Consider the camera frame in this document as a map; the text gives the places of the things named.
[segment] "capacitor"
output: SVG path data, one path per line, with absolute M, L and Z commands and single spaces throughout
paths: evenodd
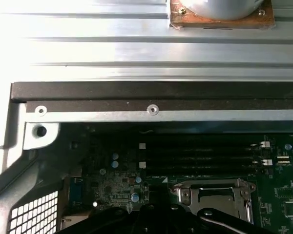
M 131 201 L 132 202 L 138 202 L 139 201 L 139 195 L 137 194 L 137 193 L 133 193 L 132 195 L 131 195 Z
M 117 160 L 119 158 L 118 153 L 113 153 L 112 158 L 113 160 Z
M 142 179 L 141 179 L 141 177 L 136 177 L 136 183 L 141 183 L 142 182 Z
M 118 161 L 113 161 L 111 166 L 112 168 L 118 168 Z

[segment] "white grille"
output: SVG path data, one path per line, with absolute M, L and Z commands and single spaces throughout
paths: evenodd
M 56 232 L 58 192 L 41 197 L 12 211 L 8 234 Z

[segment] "green circuit board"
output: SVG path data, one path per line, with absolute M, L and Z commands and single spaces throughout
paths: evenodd
M 251 194 L 253 222 L 276 234 L 293 234 L 293 135 L 201 135 L 201 136 L 92 136 L 89 156 L 83 161 L 81 177 L 71 178 L 70 205 L 92 206 L 105 210 L 120 206 L 129 212 L 139 206 L 152 202 L 151 187 L 161 186 L 168 190 L 172 185 L 185 180 L 215 180 L 241 178 L 256 185 Z M 228 149 L 224 156 L 230 158 L 228 165 L 232 168 L 224 172 L 221 166 L 201 167 L 195 173 L 193 166 L 185 164 L 189 169 L 181 172 L 184 167 L 169 165 L 176 160 L 167 152 L 180 145 L 193 145 Z M 161 147 L 166 145 L 165 156 Z M 252 166 L 238 170 L 236 161 L 240 153 L 232 155 L 235 147 L 251 147 L 248 159 L 253 157 Z M 155 167 L 148 171 L 148 156 L 157 151 L 154 157 Z M 170 195 L 171 202 L 178 202 Z

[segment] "screw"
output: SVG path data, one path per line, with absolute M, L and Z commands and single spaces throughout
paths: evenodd
M 180 15 L 184 15 L 184 14 L 186 13 L 186 9 L 183 8 L 183 7 L 181 7 L 181 8 L 178 10 L 178 13 L 179 13 Z
M 204 211 L 204 214 L 206 216 L 211 216 L 211 215 L 213 215 L 213 212 L 212 211 Z
M 178 210 L 178 205 L 176 205 L 176 204 L 172 204 L 171 206 L 170 206 L 170 208 L 172 209 L 172 210 Z
M 157 105 L 152 104 L 147 107 L 146 111 L 149 113 L 149 115 L 155 116 L 159 113 L 160 109 Z
M 259 10 L 258 11 L 258 15 L 260 15 L 260 16 L 264 16 L 265 14 L 266 14 L 265 10 Z
M 285 148 L 287 151 L 289 151 L 289 150 L 292 149 L 292 145 L 290 145 L 290 144 L 285 144 L 284 148 Z

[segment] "gray metal frame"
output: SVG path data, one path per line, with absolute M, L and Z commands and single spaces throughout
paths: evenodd
M 293 0 L 273 7 L 274 29 L 213 30 L 169 27 L 165 0 L 0 1 L 0 173 L 22 155 L 28 122 L 293 120 L 293 110 L 32 117 L 10 103 L 15 81 L 293 81 Z M 0 194 L 0 234 L 39 165 L 22 173 Z

